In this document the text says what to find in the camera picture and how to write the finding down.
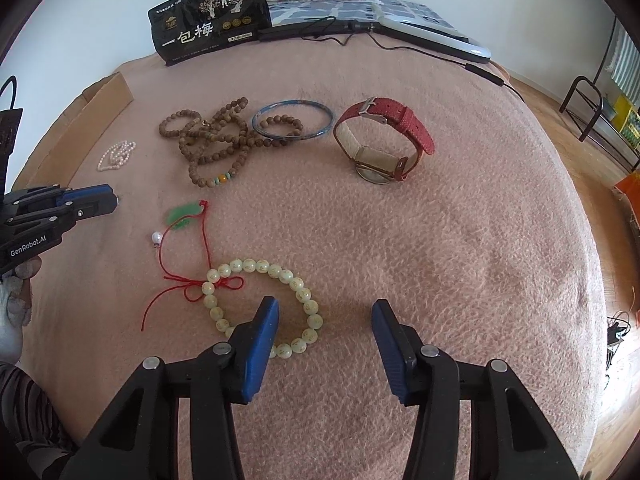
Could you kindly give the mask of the left forearm dark sleeve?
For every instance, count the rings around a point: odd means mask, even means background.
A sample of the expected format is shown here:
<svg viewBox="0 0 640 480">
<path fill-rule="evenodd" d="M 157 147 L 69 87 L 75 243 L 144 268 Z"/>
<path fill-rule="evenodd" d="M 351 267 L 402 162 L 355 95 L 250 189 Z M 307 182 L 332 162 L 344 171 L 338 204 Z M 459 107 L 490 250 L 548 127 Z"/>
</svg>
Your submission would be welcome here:
<svg viewBox="0 0 640 480">
<path fill-rule="evenodd" d="M 1 478 L 59 479 L 78 451 L 54 405 L 24 370 L 1 363 Z"/>
</svg>

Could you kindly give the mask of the left hand white glove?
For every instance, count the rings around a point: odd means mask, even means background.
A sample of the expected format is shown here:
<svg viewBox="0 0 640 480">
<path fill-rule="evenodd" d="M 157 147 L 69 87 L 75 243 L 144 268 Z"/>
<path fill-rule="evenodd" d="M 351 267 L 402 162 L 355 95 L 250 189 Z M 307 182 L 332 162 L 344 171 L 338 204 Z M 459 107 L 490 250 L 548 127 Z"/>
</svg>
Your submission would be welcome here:
<svg viewBox="0 0 640 480">
<path fill-rule="evenodd" d="M 30 281 L 41 269 L 35 257 L 1 275 L 0 358 L 2 363 L 16 364 L 23 351 L 23 328 L 32 318 Z"/>
</svg>

